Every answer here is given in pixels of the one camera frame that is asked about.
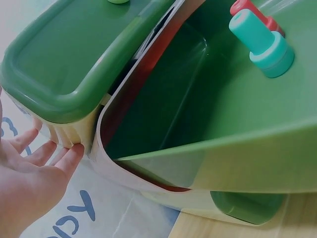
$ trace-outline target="green plastic container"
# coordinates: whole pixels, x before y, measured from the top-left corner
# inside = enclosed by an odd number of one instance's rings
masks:
[[[9,46],[3,89],[52,123],[91,113],[174,0],[59,0]]]
[[[266,78],[229,31],[233,0],[182,26],[109,144],[119,164],[210,191],[317,191],[317,1],[256,0],[286,32],[291,69]]]

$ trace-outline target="hand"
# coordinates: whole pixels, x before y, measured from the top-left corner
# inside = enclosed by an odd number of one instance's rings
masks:
[[[2,105],[0,102],[0,119]],[[45,166],[56,149],[47,142],[32,155],[20,153],[36,138],[32,129],[11,140],[0,140],[0,236],[17,238],[64,196],[67,184],[83,157],[84,147],[62,149]]]

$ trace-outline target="green knob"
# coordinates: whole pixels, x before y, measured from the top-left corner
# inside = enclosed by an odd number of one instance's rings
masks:
[[[122,3],[126,3],[130,0],[108,0],[108,1],[111,3],[114,3],[114,4],[122,4]]]

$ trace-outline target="teal knob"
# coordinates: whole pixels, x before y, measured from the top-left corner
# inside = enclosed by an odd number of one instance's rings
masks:
[[[231,19],[229,29],[250,50],[250,60],[265,76],[275,78],[293,64],[294,51],[282,35],[271,32],[249,9],[239,11]]]

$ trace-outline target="red peg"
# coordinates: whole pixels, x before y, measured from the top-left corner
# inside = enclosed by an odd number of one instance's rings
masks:
[[[234,16],[242,9],[249,9],[252,11],[270,31],[277,31],[283,37],[285,37],[285,32],[283,29],[276,23],[276,21],[271,16],[264,16],[260,10],[254,6],[250,0],[237,0],[230,8],[230,14]]]

